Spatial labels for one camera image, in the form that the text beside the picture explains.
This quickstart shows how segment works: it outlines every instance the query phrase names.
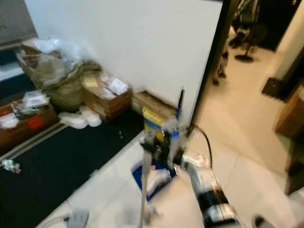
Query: wall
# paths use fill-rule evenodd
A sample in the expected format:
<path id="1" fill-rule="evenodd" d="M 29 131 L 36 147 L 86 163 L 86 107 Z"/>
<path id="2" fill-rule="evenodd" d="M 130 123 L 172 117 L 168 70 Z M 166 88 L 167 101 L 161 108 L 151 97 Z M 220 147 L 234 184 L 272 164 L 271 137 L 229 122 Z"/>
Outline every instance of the wall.
<path id="1" fill-rule="evenodd" d="M 266 73 L 282 79 L 304 46 L 304 1 L 301 1 Z"/>
<path id="2" fill-rule="evenodd" d="M 135 88 L 176 104 L 190 120 L 222 2 L 212 0 L 25 0 L 42 38 L 81 44 Z"/>

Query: floor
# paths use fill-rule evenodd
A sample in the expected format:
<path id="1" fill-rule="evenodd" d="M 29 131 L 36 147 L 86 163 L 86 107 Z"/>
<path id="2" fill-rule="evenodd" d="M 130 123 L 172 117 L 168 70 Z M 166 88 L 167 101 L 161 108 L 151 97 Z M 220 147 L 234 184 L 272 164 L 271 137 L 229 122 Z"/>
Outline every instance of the floor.
<path id="1" fill-rule="evenodd" d="M 234 59 L 243 50 L 230 50 L 227 79 L 212 86 L 198 119 L 213 140 L 284 175 L 290 140 L 274 133 L 284 103 L 261 94 L 274 52 L 259 48 L 254 63 Z"/>
<path id="2" fill-rule="evenodd" d="M 289 197 L 284 194 L 283 170 L 290 142 L 272 131 L 282 103 L 260 96 L 265 81 L 262 68 L 272 53 L 261 49 L 255 56 L 260 59 L 251 70 L 237 62 L 234 64 L 239 66 L 238 70 L 228 66 L 229 78 L 211 91 L 199 125 L 210 137 L 214 172 L 245 225 L 252 227 L 253 215 L 262 214 L 277 228 L 294 228 L 304 222 L 304 192 Z M 75 208 L 89 209 L 90 228 L 137 225 L 140 192 L 131 169 L 143 155 L 138 143 L 142 135 L 134 138 L 37 228 Z M 188 147 L 207 151 L 205 139 L 198 132 L 192 134 Z M 203 227 L 190 180 L 182 171 L 152 199 L 152 204 L 160 213 L 152 220 L 153 227 Z M 65 225 L 57 223 L 52 227 Z"/>

